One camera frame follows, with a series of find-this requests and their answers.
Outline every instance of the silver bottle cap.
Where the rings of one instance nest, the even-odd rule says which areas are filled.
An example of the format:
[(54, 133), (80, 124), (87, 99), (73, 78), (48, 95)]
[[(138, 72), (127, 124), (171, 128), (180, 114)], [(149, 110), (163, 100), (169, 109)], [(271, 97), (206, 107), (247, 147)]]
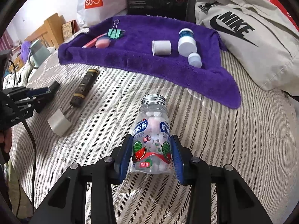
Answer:
[(146, 104), (159, 104), (166, 107), (166, 99), (159, 94), (148, 94), (141, 99), (139, 109)]

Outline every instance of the watermelon illustration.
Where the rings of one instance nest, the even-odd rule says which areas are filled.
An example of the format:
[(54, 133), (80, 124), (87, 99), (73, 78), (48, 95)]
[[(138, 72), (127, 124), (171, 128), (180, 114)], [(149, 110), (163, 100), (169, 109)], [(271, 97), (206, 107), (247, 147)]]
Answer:
[(145, 156), (146, 152), (147, 152), (147, 148), (146, 147), (144, 147), (144, 148), (140, 149), (139, 151), (135, 152), (134, 156), (135, 156), (136, 160), (143, 159), (143, 157)]
[(152, 160), (151, 159), (146, 159), (145, 162), (149, 162), (149, 167), (147, 167), (147, 168), (150, 168), (152, 166)]
[(171, 161), (171, 152), (170, 152), (170, 145), (167, 141), (165, 141), (162, 145), (162, 153), (164, 157), (170, 162)]
[(133, 145), (133, 153), (135, 154), (141, 149), (142, 149), (142, 143), (140, 141), (136, 141)]

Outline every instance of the purple towel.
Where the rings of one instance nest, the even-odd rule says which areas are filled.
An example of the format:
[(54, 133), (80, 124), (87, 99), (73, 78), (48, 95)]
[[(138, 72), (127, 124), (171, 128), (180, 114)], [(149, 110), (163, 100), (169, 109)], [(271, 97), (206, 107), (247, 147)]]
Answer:
[[(95, 37), (107, 33), (115, 19), (120, 21), (118, 29), (126, 31), (123, 37), (112, 40), (105, 49), (82, 48)], [(178, 53), (178, 33), (183, 28), (194, 32), (202, 68), (190, 66), (188, 58)], [(171, 55), (153, 56), (152, 40), (170, 40)], [(239, 88), (221, 67), (220, 49), (227, 50), (218, 33), (203, 26), (169, 18), (119, 16), (91, 27), (89, 33), (79, 34), (70, 43), (62, 44), (58, 57), (62, 65), (83, 63), (156, 76), (236, 109), (241, 104)]]
[(25, 41), (23, 44), (21, 44), (21, 59), (24, 63), (28, 60), (29, 55), (29, 47), (31, 46), (31, 43), (29, 41)]

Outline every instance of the white wall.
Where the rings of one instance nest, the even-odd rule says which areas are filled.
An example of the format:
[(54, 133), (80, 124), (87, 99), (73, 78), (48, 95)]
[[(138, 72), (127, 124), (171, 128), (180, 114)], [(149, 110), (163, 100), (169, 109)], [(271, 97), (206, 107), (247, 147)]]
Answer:
[(8, 33), (15, 38), (14, 28), (18, 39), (24, 41), (26, 37), (43, 25), (45, 19), (54, 13), (58, 13), (59, 16), (62, 15), (66, 22), (76, 19), (77, 1), (27, 0), (13, 18)]
[(17, 35), (16, 28), (12, 22), (8, 25), (6, 30), (14, 43), (20, 40)]

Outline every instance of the binder clip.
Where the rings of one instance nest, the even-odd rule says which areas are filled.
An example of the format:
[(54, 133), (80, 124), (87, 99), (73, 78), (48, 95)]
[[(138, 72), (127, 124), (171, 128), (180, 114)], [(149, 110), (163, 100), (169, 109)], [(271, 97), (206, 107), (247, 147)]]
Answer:
[(113, 22), (113, 27), (111, 29), (109, 29), (109, 31), (108, 31), (108, 36), (111, 39), (119, 39), (120, 37), (122, 37), (124, 35), (125, 31), (117, 29), (118, 24), (119, 24), (119, 20), (117, 19)]

